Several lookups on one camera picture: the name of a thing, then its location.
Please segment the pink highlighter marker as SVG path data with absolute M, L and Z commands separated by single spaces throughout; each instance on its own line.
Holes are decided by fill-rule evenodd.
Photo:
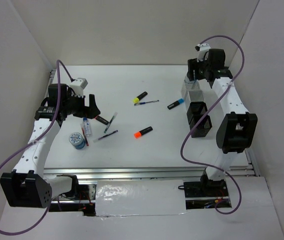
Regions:
M 100 122 L 100 123 L 106 125 L 106 126 L 109 124 L 109 121 L 108 121 L 108 120 L 104 119 L 103 117 L 101 117 L 101 116 L 99 116 L 99 115 L 96 116 L 94 119 L 97 120 L 98 122 Z

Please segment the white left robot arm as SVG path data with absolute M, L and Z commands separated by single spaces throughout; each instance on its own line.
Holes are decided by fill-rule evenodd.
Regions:
M 11 207 L 46 208 L 59 195 L 70 200 L 80 195 L 76 176 L 62 174 L 45 180 L 43 174 L 51 145 L 67 116 L 93 119 L 100 115 L 95 96 L 89 94 L 88 97 L 89 106 L 86 106 L 85 97 L 76 94 L 68 85 L 49 85 L 48 97 L 35 112 L 29 147 L 13 170 L 0 177 L 0 185 Z

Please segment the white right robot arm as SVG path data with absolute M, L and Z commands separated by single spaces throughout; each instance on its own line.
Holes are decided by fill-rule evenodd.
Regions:
M 213 164 L 201 176 L 200 191 L 211 196 L 222 186 L 225 172 L 233 161 L 252 144 L 258 118 L 242 103 L 233 83 L 233 75 L 225 67 L 223 49 L 211 48 L 202 43 L 196 46 L 198 56 L 188 60 L 187 78 L 190 81 L 205 79 L 217 95 L 224 118 L 216 133 L 220 152 Z

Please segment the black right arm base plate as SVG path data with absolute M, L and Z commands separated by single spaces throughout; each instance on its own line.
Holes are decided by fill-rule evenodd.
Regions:
M 204 188 L 199 181 L 187 181 L 178 186 L 187 200 L 194 199 L 225 199 L 229 196 L 226 185 L 218 188 Z

